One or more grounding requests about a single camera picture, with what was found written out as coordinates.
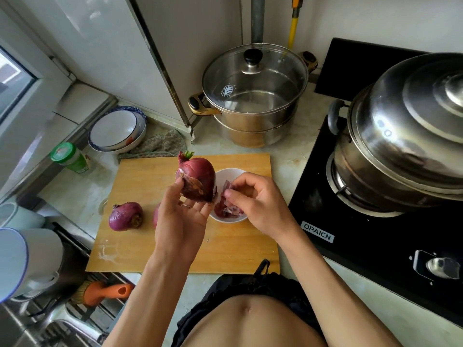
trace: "green-lidded jar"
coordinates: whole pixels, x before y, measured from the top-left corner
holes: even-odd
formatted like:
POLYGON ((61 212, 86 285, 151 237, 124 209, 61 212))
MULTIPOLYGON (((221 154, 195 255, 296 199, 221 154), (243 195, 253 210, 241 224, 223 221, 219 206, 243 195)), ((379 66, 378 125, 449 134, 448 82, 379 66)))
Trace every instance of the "green-lidded jar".
POLYGON ((90 157, 71 142, 62 142, 49 154, 50 159, 72 171, 83 174, 90 170, 90 157))

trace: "logo on glass lid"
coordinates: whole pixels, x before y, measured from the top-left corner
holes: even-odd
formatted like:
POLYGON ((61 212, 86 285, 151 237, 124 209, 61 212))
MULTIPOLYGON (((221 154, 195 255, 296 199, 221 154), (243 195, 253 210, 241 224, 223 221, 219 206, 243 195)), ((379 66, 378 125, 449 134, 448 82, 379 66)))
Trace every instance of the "logo on glass lid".
POLYGON ((222 89, 222 96, 229 96, 231 93, 233 93, 234 87, 230 84, 225 85, 224 88, 222 89))

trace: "hand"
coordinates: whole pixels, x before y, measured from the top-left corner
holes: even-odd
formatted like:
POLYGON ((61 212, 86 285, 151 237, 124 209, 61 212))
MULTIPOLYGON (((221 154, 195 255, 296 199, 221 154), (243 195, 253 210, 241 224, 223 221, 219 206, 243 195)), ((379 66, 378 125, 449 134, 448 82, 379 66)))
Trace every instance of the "hand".
POLYGON ((189 199, 182 203, 182 187, 183 180, 178 178, 164 193, 154 235, 154 256, 176 257, 191 265, 204 239, 207 217, 213 204, 196 203, 189 199))
POLYGON ((235 190, 226 190, 224 196, 244 211, 252 225, 277 243, 289 229, 298 227, 272 178, 243 173, 231 185, 235 190))

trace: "glass lid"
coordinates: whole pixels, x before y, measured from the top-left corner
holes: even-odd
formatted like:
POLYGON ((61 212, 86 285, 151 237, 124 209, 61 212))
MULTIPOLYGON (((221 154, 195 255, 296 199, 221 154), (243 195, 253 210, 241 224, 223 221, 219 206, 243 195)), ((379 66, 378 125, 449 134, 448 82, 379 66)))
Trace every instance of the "glass lid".
POLYGON ((212 105, 235 113, 270 113, 289 106, 307 86, 302 58, 287 48, 249 44, 232 48, 205 69, 203 91, 212 105))

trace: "forearm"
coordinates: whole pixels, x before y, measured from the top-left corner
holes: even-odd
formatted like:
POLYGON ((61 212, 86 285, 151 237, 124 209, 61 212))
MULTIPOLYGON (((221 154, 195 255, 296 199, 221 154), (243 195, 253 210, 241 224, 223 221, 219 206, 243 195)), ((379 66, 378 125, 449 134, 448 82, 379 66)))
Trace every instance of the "forearm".
POLYGON ((161 346, 188 269, 188 264, 154 253, 103 346, 161 346))
POLYGON ((330 347, 397 347, 400 343, 327 264, 297 225, 279 241, 309 298, 330 347))

